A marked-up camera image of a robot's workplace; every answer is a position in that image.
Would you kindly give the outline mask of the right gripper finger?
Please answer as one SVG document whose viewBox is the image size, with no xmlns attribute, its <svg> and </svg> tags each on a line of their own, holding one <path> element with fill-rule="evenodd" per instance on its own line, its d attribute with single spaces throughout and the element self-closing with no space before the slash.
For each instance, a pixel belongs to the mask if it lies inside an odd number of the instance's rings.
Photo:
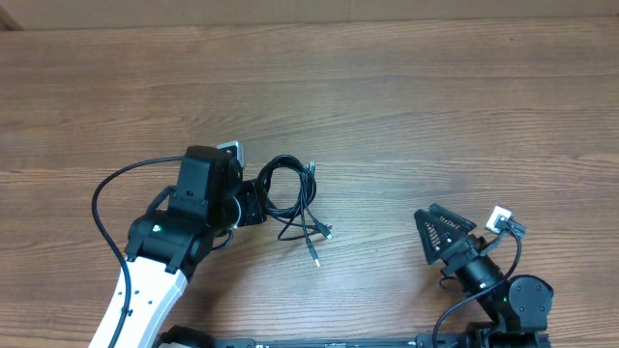
<svg viewBox="0 0 619 348">
<path fill-rule="evenodd" d="M 441 258 L 441 253 L 457 237 L 459 225 L 445 209 L 420 209 L 415 212 L 414 219 L 425 258 L 431 265 Z"/>
<path fill-rule="evenodd" d="M 431 238 L 459 238 L 472 232 L 477 224 L 438 204 L 429 206 L 433 220 L 427 224 Z"/>
</svg>

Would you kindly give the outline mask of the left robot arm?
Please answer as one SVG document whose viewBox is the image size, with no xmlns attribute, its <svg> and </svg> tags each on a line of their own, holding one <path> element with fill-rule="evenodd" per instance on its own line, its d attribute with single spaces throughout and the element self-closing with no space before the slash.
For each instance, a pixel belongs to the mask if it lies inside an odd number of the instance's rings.
<svg viewBox="0 0 619 348">
<path fill-rule="evenodd" d="M 244 180 L 240 142 L 190 146 L 178 159 L 177 183 L 163 189 L 130 226 L 121 272 L 93 347 L 213 347 L 187 327 L 161 330 L 198 264 L 218 236 L 265 221 L 263 193 Z"/>
</svg>

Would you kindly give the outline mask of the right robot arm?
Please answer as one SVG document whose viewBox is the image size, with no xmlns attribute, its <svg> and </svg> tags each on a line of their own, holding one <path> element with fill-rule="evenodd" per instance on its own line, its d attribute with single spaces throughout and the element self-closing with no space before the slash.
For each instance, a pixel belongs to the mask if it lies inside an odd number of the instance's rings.
<svg viewBox="0 0 619 348">
<path fill-rule="evenodd" d="M 526 227 L 514 220 L 511 210 L 496 206 L 485 230 L 491 241 L 473 234 L 476 224 L 433 204 L 415 212 L 428 264 L 442 261 L 443 280 L 455 280 L 463 299 L 448 308 L 430 335 L 416 338 L 420 347 L 549 348 L 547 316 L 553 288 L 535 275 L 515 275 L 522 254 Z M 489 317 L 472 322 L 464 333 L 441 334 L 444 321 L 466 305 L 476 302 Z"/>
</svg>

